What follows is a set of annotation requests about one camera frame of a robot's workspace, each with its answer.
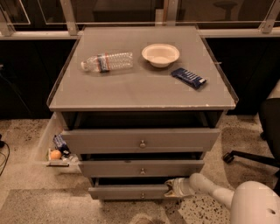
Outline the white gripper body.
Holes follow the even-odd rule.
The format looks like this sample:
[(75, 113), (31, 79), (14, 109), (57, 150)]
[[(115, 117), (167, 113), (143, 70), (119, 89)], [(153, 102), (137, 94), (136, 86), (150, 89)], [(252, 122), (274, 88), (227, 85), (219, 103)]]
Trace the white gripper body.
[(173, 182), (173, 191), (181, 198), (195, 194), (188, 178), (175, 178)]

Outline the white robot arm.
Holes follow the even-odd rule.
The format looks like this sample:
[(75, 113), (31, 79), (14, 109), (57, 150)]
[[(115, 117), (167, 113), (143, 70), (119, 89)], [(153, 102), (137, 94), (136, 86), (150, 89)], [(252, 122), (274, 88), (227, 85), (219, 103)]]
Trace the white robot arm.
[(196, 193), (211, 196), (230, 211), (231, 224), (280, 224), (280, 197), (262, 183), (247, 181), (233, 191), (194, 173), (189, 178), (168, 179), (165, 184), (168, 198)]

